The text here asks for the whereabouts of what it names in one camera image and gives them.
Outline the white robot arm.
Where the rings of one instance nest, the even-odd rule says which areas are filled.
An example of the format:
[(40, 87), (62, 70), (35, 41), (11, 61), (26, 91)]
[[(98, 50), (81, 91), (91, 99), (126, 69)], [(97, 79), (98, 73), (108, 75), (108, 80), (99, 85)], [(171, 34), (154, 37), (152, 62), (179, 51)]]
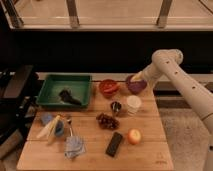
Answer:
[(213, 171), (213, 93), (188, 75), (181, 67), (183, 53), (179, 49), (160, 49), (152, 54), (152, 63), (136, 73), (131, 81), (146, 81), (154, 87), (165, 75), (202, 120), (210, 133), (203, 171)]

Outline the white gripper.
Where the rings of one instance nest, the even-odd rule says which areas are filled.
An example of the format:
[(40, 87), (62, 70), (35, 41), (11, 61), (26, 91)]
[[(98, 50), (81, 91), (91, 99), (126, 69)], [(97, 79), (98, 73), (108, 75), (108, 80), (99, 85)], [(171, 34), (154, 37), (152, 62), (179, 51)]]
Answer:
[(157, 68), (153, 64), (150, 64), (143, 69), (143, 72), (139, 72), (133, 75), (130, 81), (141, 81), (144, 78), (147, 82), (155, 82), (158, 79), (158, 74), (159, 72)]

